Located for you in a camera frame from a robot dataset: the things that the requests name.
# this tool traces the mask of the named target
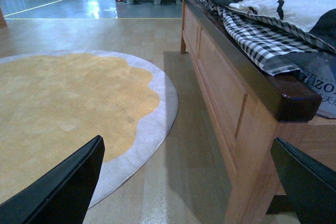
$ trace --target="gray floor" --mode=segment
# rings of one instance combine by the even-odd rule
[[[6,21],[26,18],[181,18],[182,6],[116,0],[0,0]]]

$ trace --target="yellow rug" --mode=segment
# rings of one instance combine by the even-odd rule
[[[170,79],[135,56],[75,51],[0,59],[0,203],[101,135],[106,151],[93,206],[149,159],[176,113]]]

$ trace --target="yellow line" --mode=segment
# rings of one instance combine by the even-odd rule
[[[93,20],[103,20],[103,19],[182,19],[182,18],[7,18],[6,20],[72,20],[72,19],[93,19]]]
[[[51,3],[45,4],[45,5],[39,5],[39,6],[30,8],[30,9],[21,10],[20,12],[16,12],[16,13],[11,13],[11,14],[4,15],[4,17],[12,16],[12,15],[19,14],[19,13],[23,13],[23,12],[26,12],[26,11],[28,11],[28,10],[37,9],[37,8],[40,8],[40,7],[43,7],[43,6],[47,6],[47,5],[51,5],[51,4],[54,4],[54,3],[57,3],[57,2],[61,2],[61,1],[64,1],[64,0],[58,0],[58,1],[54,1],[54,2],[51,2]]]

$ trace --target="blanket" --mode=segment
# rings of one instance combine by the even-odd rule
[[[336,0],[210,0],[336,52]]]

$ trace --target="wooden bed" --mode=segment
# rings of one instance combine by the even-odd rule
[[[261,223],[274,195],[285,194],[270,154],[275,137],[336,169],[336,120],[315,116],[321,97],[291,74],[262,73],[196,0],[183,0],[186,50],[232,182],[225,223]]]

